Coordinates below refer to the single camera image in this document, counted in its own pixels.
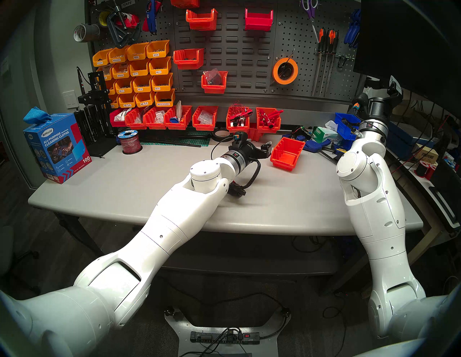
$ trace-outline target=scissors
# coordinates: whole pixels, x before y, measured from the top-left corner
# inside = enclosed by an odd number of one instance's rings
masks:
[[[317,43],[319,42],[319,37],[317,36],[317,31],[315,30],[314,26],[314,17],[315,17],[315,9],[319,5],[319,0],[315,0],[315,5],[313,0],[301,0],[302,8],[305,12],[307,12],[307,16],[312,21],[312,29],[314,30],[315,39]]]

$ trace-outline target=screwdriver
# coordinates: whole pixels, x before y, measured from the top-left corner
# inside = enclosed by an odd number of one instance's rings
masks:
[[[331,63],[330,63],[330,70],[328,71],[328,79],[326,80],[325,91],[323,92],[324,97],[328,89],[328,85],[330,84],[331,69],[333,68],[333,62],[335,61],[336,48],[338,47],[339,31],[334,31],[333,35],[334,35],[334,38],[333,38],[332,49],[328,51],[328,53],[326,54],[327,58],[328,58],[328,55],[331,54]]]
[[[317,88],[317,81],[319,80],[320,64],[322,63],[322,54],[325,52],[325,29],[321,28],[319,31],[319,45],[317,46],[317,53],[319,54],[319,60],[317,61],[317,69],[315,70],[315,79],[312,84],[312,97],[315,94]]]

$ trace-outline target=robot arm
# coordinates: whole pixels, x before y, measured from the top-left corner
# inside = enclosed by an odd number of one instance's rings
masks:
[[[148,296],[160,267],[202,229],[234,178],[269,157],[270,143],[258,149],[247,138],[237,132],[222,157],[194,164],[158,201],[141,231],[122,249],[90,263],[74,286],[23,301],[0,291],[29,340],[52,356],[86,356],[111,328],[122,328]]]

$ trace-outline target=table leg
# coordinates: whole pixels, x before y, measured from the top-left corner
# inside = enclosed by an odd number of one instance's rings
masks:
[[[59,219],[59,224],[64,227],[72,237],[88,249],[92,250],[96,256],[102,257],[104,255],[102,250],[97,246],[95,241],[91,239],[88,232],[79,222],[78,217],[58,212],[54,212],[54,214]]]

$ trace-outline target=gray pegboard wall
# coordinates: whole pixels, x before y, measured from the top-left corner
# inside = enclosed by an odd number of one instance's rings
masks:
[[[123,9],[145,18],[147,0],[136,0],[135,4]],[[164,0],[162,11],[157,16],[157,35],[142,32],[138,42],[170,40],[170,56],[173,51],[187,48],[204,48],[204,65],[198,70],[177,70],[172,63],[174,87],[178,93],[201,94],[201,75],[204,70],[218,68],[229,72],[226,94],[252,94],[269,96],[277,94],[283,97],[311,98],[313,79],[317,66],[316,39],[311,21],[297,0],[201,0],[200,7],[191,9],[196,13],[210,12],[216,8],[219,12],[215,31],[196,31],[189,28],[185,19],[185,9],[171,5]],[[355,57],[355,49],[343,44],[349,28],[351,12],[360,7],[356,1],[320,1],[315,11],[317,32],[325,30],[339,31],[337,54]],[[269,13],[274,10],[274,22],[271,31],[245,31],[245,8],[249,12]],[[98,13],[92,10],[91,20],[95,23]],[[95,42],[95,50],[113,47],[107,35],[100,42]],[[290,56],[298,65],[297,78],[289,85],[280,85],[272,78],[272,68],[279,58]],[[323,98],[320,93],[323,70],[329,70],[331,55],[322,56],[319,80],[315,98]],[[352,100],[357,87],[359,75],[352,71],[353,61],[346,61],[343,68],[337,67],[335,58],[330,85],[325,99],[335,102]]]

